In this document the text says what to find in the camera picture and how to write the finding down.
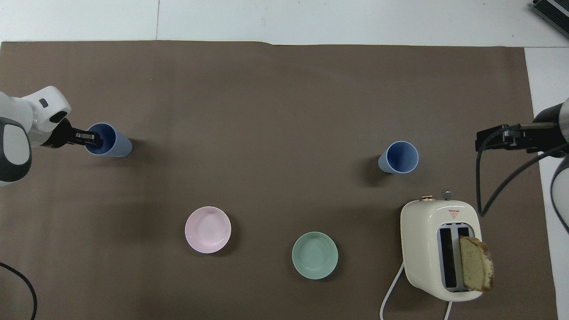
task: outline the pink bowl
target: pink bowl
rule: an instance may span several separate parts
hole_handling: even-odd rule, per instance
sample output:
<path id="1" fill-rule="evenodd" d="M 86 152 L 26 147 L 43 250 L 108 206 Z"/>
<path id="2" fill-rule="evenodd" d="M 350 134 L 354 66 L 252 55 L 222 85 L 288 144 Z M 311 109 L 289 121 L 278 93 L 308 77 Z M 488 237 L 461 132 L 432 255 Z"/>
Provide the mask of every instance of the pink bowl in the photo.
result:
<path id="1" fill-rule="evenodd" d="M 201 253 L 213 253 L 225 246 L 231 235 L 231 222 L 225 212 L 216 207 L 194 211 L 185 223 L 185 239 Z"/>

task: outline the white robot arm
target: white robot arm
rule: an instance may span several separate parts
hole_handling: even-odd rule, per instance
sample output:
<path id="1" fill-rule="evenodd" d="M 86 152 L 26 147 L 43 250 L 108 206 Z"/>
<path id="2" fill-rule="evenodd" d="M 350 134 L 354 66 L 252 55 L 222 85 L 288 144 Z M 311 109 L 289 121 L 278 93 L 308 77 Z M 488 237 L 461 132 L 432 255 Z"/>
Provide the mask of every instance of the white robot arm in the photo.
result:
<path id="1" fill-rule="evenodd" d="M 52 86 L 22 98 L 0 92 L 0 187 L 28 173 L 31 147 L 102 145 L 97 133 L 71 127 L 65 118 L 70 111 L 65 97 Z"/>

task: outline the green bowl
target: green bowl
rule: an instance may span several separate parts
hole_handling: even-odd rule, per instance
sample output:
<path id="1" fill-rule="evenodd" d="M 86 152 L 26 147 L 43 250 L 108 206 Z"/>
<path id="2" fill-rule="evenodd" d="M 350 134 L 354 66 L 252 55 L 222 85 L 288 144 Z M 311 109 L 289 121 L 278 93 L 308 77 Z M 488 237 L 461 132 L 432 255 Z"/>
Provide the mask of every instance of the green bowl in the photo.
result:
<path id="1" fill-rule="evenodd" d="M 317 280 L 328 276 L 338 263 L 338 248 L 321 232 L 302 235 L 292 248 L 292 263 L 298 273 Z"/>

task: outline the toaster slot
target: toaster slot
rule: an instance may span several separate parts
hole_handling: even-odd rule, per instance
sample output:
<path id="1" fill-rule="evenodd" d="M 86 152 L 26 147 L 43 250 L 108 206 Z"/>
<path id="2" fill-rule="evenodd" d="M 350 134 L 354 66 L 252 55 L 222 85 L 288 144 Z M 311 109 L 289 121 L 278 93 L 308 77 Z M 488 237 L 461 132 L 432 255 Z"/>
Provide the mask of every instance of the toaster slot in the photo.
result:
<path id="1" fill-rule="evenodd" d="M 472 227 L 466 223 L 446 223 L 439 227 L 440 275 L 443 286 L 450 292 L 470 291 L 464 286 L 460 258 L 460 236 L 474 236 Z"/>
<path id="2" fill-rule="evenodd" d="M 456 287 L 455 255 L 452 247 L 452 232 L 450 228 L 439 229 L 440 248 L 443 260 L 444 284 L 447 288 Z"/>

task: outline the white cord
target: white cord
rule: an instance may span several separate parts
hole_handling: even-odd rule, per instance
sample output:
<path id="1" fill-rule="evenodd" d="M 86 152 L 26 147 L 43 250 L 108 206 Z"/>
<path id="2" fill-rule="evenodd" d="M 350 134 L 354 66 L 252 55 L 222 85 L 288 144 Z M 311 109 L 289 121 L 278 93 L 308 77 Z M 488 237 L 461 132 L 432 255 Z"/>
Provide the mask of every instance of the white cord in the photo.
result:
<path id="1" fill-rule="evenodd" d="M 389 290 L 388 290 L 387 293 L 385 294 L 384 301 L 381 302 L 380 320 L 384 320 L 384 308 L 385 308 L 385 303 L 387 303 L 387 299 L 389 299 L 389 296 L 391 295 L 391 291 L 393 291 L 393 287 L 395 287 L 395 284 L 397 283 L 397 280 L 399 280 L 399 277 L 401 276 L 401 272 L 403 272 L 403 263 L 401 263 L 401 268 L 399 268 L 399 271 L 397 272 L 397 275 L 395 276 L 395 279 L 393 279 L 393 282 L 391 283 L 391 287 L 389 287 Z"/>
<path id="2" fill-rule="evenodd" d="M 401 263 L 401 268 L 399 268 L 399 271 L 397 272 L 397 275 L 395 276 L 395 279 L 393 279 L 393 282 L 391 283 L 391 286 L 389 287 L 389 290 L 387 291 L 387 293 L 385 294 L 385 298 L 384 301 L 381 302 L 381 308 L 380 308 L 380 320 L 384 320 L 384 309 L 385 309 L 385 304 L 387 303 L 387 299 L 389 299 L 389 296 L 391 295 L 391 291 L 393 291 L 393 287 L 395 287 L 395 284 L 397 283 L 397 280 L 399 280 L 399 277 L 401 276 L 401 273 L 403 272 L 403 266 L 404 264 Z M 447 312 L 444 315 L 444 320 L 448 320 L 448 316 L 451 313 L 451 307 L 452 307 L 452 301 L 448 302 L 447 305 Z"/>
<path id="3" fill-rule="evenodd" d="M 448 315 L 451 313 L 452 301 L 448 302 L 447 313 L 444 315 L 444 320 L 448 320 Z"/>

